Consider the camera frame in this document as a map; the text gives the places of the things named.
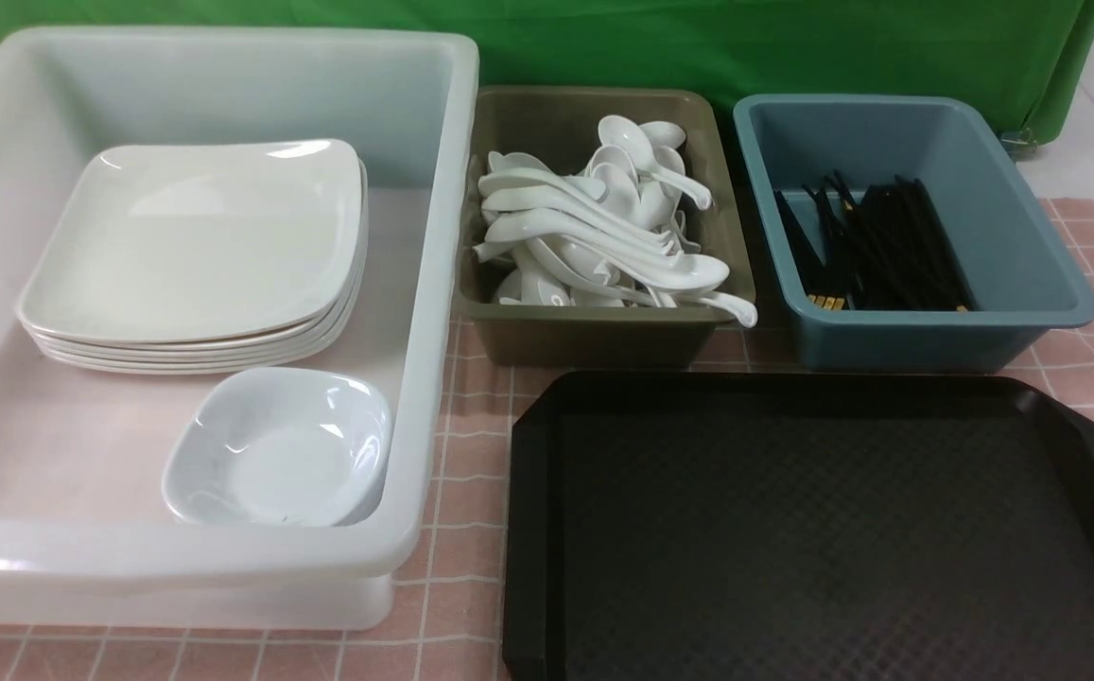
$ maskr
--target plastic bin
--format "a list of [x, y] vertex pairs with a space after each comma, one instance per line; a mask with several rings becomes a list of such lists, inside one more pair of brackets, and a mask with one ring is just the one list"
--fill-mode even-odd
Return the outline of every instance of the plastic bin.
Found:
[[589, 89], [589, 86], [487, 86], [475, 102], [468, 197], [462, 216], [458, 290], [461, 308], [492, 362], [529, 366], [685, 366], [711, 332], [734, 322], [707, 308], [547, 308], [491, 304], [503, 270], [478, 263], [470, 246], [484, 238], [475, 181], [487, 172], [489, 151], [525, 151], [556, 172], [584, 168], [597, 141], [597, 122], [619, 114], [633, 122], [668, 120], [686, 129], [682, 158], [690, 176], [711, 189], [714, 206], [686, 210], [689, 236], [703, 254], [729, 264], [720, 290], [756, 298], [714, 112], [693, 92]]
[[[0, 622], [371, 628], [421, 535], [478, 51], [461, 35], [38, 27], [0, 46]], [[382, 500], [310, 532], [176, 524], [159, 482], [221, 376], [90, 372], [13, 314], [85, 164], [120, 143], [335, 137], [369, 174], [370, 235], [340, 338], [300, 366], [393, 407]]]
[[[798, 356], [812, 370], [992, 372], [1049, 328], [1094, 320], [1094, 292], [979, 113], [932, 96], [761, 94], [736, 132]], [[823, 310], [807, 301], [772, 197], [783, 192], [823, 255], [814, 203], [833, 170], [850, 188], [919, 177], [979, 311]]]

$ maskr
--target olive green tray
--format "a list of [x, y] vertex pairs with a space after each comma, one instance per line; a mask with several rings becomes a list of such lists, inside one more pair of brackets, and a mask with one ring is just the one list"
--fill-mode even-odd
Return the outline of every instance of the olive green tray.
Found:
[[529, 366], [684, 366], [694, 361], [714, 327], [732, 315], [707, 308], [548, 308], [491, 304], [504, 270], [480, 264], [470, 246], [484, 238], [475, 181], [489, 151], [525, 151], [551, 170], [584, 168], [600, 146], [597, 122], [618, 114], [633, 122], [675, 122], [688, 139], [680, 148], [686, 171], [714, 195], [695, 210], [688, 199], [688, 236], [702, 253], [723, 259], [732, 275], [720, 290], [755, 301], [753, 267], [744, 245], [714, 111], [694, 92], [607, 86], [486, 86], [475, 101], [468, 197], [462, 215], [458, 262], [461, 310], [473, 320], [492, 362]]

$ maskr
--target white plastic bin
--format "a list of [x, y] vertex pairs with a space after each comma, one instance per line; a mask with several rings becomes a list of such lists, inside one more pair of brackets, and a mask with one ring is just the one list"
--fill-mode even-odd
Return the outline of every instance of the white plastic bin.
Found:
[[[44, 27], [0, 46], [0, 622], [365, 628], [420, 534], [478, 56], [464, 36], [235, 27]], [[351, 527], [177, 526], [171, 445], [223, 377], [45, 360], [13, 302], [81, 169], [119, 143], [345, 139], [371, 244], [349, 326], [300, 366], [395, 405], [377, 510]]]

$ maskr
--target green cloth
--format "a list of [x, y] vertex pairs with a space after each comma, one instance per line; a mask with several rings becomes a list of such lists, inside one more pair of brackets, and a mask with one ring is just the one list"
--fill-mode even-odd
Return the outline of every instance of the green cloth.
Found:
[[997, 130], [1060, 132], [1094, 0], [0, 0], [38, 24], [399, 27], [472, 36], [485, 83], [941, 94]]

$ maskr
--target black object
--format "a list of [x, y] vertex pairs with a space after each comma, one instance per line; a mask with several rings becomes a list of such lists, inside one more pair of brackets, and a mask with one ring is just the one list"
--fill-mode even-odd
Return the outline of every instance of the black object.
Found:
[[513, 681], [1094, 680], [1094, 423], [987, 377], [572, 373], [512, 430]]
[[871, 185], [861, 201], [837, 171], [817, 192], [802, 188], [818, 215], [825, 262], [816, 257], [784, 195], [775, 192], [775, 199], [812, 301], [833, 298], [861, 310], [976, 309], [921, 181], [895, 176], [895, 184]]

